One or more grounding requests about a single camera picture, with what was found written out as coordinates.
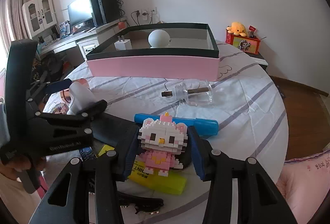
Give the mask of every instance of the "computer tower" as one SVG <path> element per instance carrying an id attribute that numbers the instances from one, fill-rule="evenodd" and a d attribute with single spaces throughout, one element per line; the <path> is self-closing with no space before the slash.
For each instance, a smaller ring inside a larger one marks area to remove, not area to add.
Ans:
<path id="1" fill-rule="evenodd" d="M 117 0 L 90 0 L 92 17 L 96 27 L 120 18 Z"/>

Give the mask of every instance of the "red box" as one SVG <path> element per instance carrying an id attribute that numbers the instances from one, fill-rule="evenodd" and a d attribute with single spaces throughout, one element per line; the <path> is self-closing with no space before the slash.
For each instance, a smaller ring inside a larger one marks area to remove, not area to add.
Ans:
<path id="1" fill-rule="evenodd" d="M 257 55 L 260 40 L 258 38 L 249 38 L 249 37 L 243 37 L 240 35 L 234 35 L 228 33 L 226 30 L 226 43 L 231 44 L 232 46 L 235 46 L 236 48 L 242 50 L 243 52 L 252 53 Z"/>

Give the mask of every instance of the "drawer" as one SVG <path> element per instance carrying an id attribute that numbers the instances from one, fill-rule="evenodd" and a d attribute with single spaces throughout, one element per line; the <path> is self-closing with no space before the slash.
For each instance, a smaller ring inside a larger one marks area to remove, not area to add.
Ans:
<path id="1" fill-rule="evenodd" d="M 85 57 L 85 55 L 87 55 L 90 51 L 92 51 L 96 47 L 97 47 L 96 44 L 83 46 L 82 47 L 82 51 L 84 52 L 83 57 Z"/>
<path id="2" fill-rule="evenodd" d="M 66 45 L 62 45 L 62 46 L 60 46 L 60 47 L 58 47 L 58 48 L 55 48 L 55 49 L 54 49 L 54 53 L 56 54 L 56 53 L 58 53 L 58 52 L 61 52 L 61 51 L 66 50 L 66 49 L 69 49 L 69 48 L 75 47 L 76 45 L 77 45 L 77 44 L 75 43 L 75 41 L 73 41 L 73 42 L 69 42 L 69 43 L 67 43 Z"/>
<path id="3" fill-rule="evenodd" d="M 99 46 L 99 41 L 95 37 L 94 39 L 88 39 L 78 42 L 79 49 L 81 51 L 82 56 L 86 59 L 86 55 L 92 51 L 94 48 Z"/>

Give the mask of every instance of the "yellow octopus plush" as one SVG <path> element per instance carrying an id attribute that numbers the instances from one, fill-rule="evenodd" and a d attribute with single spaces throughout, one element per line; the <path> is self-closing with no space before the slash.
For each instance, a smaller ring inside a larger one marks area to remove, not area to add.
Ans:
<path id="1" fill-rule="evenodd" d="M 243 37 L 246 36 L 245 26 L 242 23 L 240 23 L 240 22 L 233 22 L 231 24 L 231 27 L 227 27 L 227 31 L 230 34 L 240 35 L 240 36 L 243 36 Z"/>

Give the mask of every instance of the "white ball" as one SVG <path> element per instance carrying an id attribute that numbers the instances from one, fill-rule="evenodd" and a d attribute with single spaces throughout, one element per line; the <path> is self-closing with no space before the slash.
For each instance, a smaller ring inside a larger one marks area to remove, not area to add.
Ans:
<path id="1" fill-rule="evenodd" d="M 164 30 L 154 30 L 149 34 L 148 41 L 151 47 L 160 48 L 166 47 L 170 43 L 171 38 Z"/>

